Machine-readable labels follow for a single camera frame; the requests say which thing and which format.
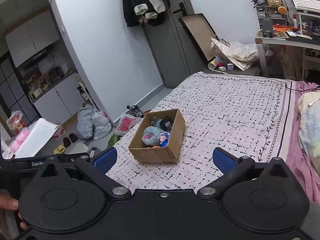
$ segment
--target blue package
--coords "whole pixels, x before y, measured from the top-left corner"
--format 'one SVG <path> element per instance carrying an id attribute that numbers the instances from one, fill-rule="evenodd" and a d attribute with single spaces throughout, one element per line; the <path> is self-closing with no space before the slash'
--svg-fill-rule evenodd
<path id="1" fill-rule="evenodd" d="M 166 147 L 168 142 L 169 142 L 169 138 L 170 138 L 170 132 L 162 132 L 160 134 L 160 147 Z"/>

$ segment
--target human hand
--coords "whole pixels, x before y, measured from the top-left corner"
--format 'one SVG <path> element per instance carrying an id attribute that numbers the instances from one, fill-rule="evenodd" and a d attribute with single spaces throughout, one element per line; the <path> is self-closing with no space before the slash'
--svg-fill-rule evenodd
<path id="1" fill-rule="evenodd" d="M 18 200 L 11 198 L 5 194 L 0 194 L 0 209 L 16 211 L 18 210 L 18 207 L 19 207 Z M 23 220 L 20 213 L 18 213 L 18 216 L 21 220 Z M 27 229 L 27 226 L 23 221 L 21 221 L 20 226 L 24 230 Z"/>

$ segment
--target white fleece cuff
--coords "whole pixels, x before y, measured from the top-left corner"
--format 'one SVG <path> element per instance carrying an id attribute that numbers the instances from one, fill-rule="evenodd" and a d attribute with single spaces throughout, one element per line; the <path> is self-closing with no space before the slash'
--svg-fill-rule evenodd
<path id="1" fill-rule="evenodd" d="M 157 19 L 158 14 L 157 13 L 146 13 L 146 18 L 149 19 Z"/>
<path id="2" fill-rule="evenodd" d="M 136 15 L 145 14 L 147 11 L 148 11 L 148 5 L 146 5 L 145 3 L 137 5 L 134 8 L 134 12 L 136 13 Z"/>

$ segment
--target door handle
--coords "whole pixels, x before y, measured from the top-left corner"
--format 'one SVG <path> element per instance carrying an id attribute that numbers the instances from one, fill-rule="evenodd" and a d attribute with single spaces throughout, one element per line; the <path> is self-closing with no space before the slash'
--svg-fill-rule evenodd
<path id="1" fill-rule="evenodd" d="M 174 11 L 174 12 L 172 12 L 172 13 L 173 13 L 173 14 L 176 14 L 176 13 L 178 13 L 178 12 L 182 12 L 182 15 L 183 15 L 183 16 L 187 16 L 188 13 L 187 13 L 187 10 L 186 10 L 183 2 L 179 3 L 179 6 L 180 6 L 180 9 L 179 9 L 179 10 L 176 10 L 176 11 Z"/>

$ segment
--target door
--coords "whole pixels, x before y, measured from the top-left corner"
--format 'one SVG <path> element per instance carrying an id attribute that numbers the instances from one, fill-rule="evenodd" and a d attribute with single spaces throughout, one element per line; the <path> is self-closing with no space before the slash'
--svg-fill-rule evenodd
<path id="1" fill-rule="evenodd" d="M 27 25 L 38 52 L 59 39 L 50 11 L 39 14 L 27 21 Z"/>
<path id="2" fill-rule="evenodd" d="M 16 67 L 37 53 L 27 23 L 10 32 L 5 39 Z"/>
<path id="3" fill-rule="evenodd" d="M 39 115 L 26 96 L 18 80 L 18 74 L 10 52 L 0 57 L 0 105 L 6 114 L 6 117 L 1 117 L 6 121 L 13 111 L 19 110 L 23 113 L 23 122 L 28 126 L 35 122 Z"/>
<path id="4" fill-rule="evenodd" d="M 156 27 L 146 24 L 143 29 L 164 85 L 175 88 L 207 66 L 179 22 L 180 17 L 194 14 L 190 0 L 164 0 L 164 3 L 165 22 Z"/>
<path id="5" fill-rule="evenodd" d="M 84 102 L 77 89 L 78 86 L 76 73 L 74 73 L 54 87 L 72 116 L 79 111 Z"/>
<path id="6" fill-rule="evenodd" d="M 63 124 L 71 117 L 54 88 L 34 102 L 34 106 L 44 119 L 54 124 Z"/>

